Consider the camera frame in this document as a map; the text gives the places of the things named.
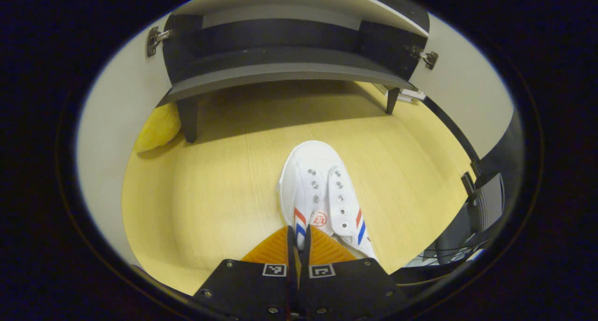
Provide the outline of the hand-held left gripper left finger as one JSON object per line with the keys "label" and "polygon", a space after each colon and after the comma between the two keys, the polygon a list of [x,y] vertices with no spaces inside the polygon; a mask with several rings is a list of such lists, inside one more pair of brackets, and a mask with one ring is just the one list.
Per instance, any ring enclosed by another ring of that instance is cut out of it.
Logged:
{"label": "hand-held left gripper left finger", "polygon": [[293,230],[282,227],[241,259],[224,259],[193,297],[227,321],[291,321],[297,260]]}

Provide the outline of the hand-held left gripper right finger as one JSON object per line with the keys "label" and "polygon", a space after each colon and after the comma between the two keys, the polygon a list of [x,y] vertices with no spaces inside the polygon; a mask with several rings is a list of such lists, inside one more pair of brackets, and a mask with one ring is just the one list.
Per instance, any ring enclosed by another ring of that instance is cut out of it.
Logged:
{"label": "hand-held left gripper right finger", "polygon": [[307,228],[300,260],[302,321],[380,321],[406,304],[406,293],[378,261],[357,259],[318,228]]}

